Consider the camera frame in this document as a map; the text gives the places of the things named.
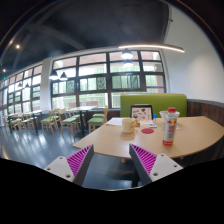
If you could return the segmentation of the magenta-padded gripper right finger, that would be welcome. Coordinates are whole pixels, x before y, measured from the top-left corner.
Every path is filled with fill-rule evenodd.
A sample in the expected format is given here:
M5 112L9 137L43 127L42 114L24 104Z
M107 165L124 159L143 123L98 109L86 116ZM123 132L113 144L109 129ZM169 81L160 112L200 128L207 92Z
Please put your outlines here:
M135 164L143 185L159 180L182 169L178 163L164 153L154 154L140 146L130 144L129 154Z

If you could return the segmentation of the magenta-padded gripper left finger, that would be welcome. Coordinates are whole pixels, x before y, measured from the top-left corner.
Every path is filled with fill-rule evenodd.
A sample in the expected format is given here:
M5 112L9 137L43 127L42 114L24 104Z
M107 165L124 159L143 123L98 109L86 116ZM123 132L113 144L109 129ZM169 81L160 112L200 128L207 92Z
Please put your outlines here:
M57 157L45 168L45 171L81 186L93 155L94 147L89 145L68 157Z

